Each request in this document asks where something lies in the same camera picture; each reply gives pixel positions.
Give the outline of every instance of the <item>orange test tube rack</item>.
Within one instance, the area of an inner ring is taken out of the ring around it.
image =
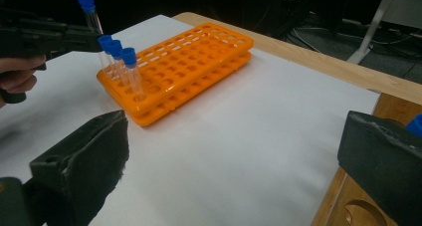
[[[253,44],[249,37],[205,23],[136,53],[144,98],[104,71],[97,78],[128,116],[147,126],[244,66]]]

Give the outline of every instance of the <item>test tube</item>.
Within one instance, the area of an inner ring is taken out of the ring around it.
[[[124,61],[125,72],[129,79],[130,87],[136,95],[135,99],[141,101],[145,98],[145,93],[142,88],[139,72],[136,69],[136,53],[134,48],[124,48],[120,54]]]
[[[84,10],[85,18],[87,20],[88,27],[91,29],[91,31],[97,34],[103,34],[103,28],[100,23],[99,15],[97,14],[97,9],[96,5],[94,4],[94,0],[78,0],[78,2]],[[112,64],[112,61],[106,56],[105,51],[99,52],[99,57],[100,63],[102,64],[102,68],[106,73],[106,69]]]
[[[109,76],[113,80],[116,80],[118,79],[119,75],[118,75],[117,70],[114,67],[112,55],[109,52],[109,49],[107,47],[107,44],[112,41],[112,37],[111,35],[102,35],[101,37],[98,38],[98,41],[100,43],[100,46],[102,46],[105,52],[104,56],[106,57],[106,61],[109,63],[107,67],[103,68],[103,70],[107,76]]]
[[[105,45],[112,55],[113,67],[116,73],[119,75],[121,82],[123,83],[124,86],[129,86],[129,80],[127,78],[127,75],[124,72],[124,62],[120,54],[120,51],[122,50],[120,40],[111,40]]]

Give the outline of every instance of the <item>orange plastic rack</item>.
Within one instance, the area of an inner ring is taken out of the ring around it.
[[[136,53],[142,100],[103,71],[97,77],[127,115],[147,126],[245,65],[253,44],[244,35],[206,23]]]

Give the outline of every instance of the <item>white tabletop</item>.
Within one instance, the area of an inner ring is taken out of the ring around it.
[[[137,51],[192,28],[157,16],[113,35]],[[338,167],[348,111],[379,94],[252,49],[239,71],[149,127],[129,120],[124,176],[91,225],[309,225]],[[0,110],[0,177],[89,119],[118,110],[97,54],[47,63],[21,104]]]

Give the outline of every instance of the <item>human hand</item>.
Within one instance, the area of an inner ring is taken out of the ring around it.
[[[25,93],[37,83],[34,68],[46,62],[46,56],[24,58],[0,58],[0,89],[10,94]],[[0,97],[0,108],[5,106]]]

